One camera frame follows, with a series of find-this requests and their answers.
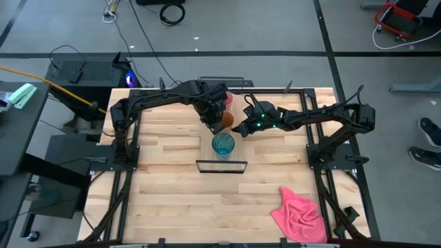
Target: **person's foot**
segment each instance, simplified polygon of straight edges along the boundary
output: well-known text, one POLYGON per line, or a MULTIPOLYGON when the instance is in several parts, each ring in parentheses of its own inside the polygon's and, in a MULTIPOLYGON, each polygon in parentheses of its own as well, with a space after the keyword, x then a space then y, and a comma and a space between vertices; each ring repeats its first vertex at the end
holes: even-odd
POLYGON ((409 154, 415 162, 426 165, 436 171, 441 171, 441 160, 438 153, 426 151, 417 147, 411 147, 409 149, 409 154))
POLYGON ((427 140, 433 147, 441 147, 439 137, 436 138, 441 134, 441 129, 435 123, 433 123, 429 118, 424 117, 418 121, 418 126, 424 132, 424 134, 426 134, 427 140))

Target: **pink cloth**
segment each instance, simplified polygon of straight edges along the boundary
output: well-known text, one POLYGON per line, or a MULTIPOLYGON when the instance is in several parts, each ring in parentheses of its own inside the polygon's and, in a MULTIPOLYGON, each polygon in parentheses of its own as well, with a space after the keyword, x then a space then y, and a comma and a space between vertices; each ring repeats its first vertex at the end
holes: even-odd
POLYGON ((281 187, 280 192, 282 207, 273 210, 271 216, 283 234, 296 242, 326 243, 325 223, 323 217, 317 214, 317 204, 286 187, 281 187))

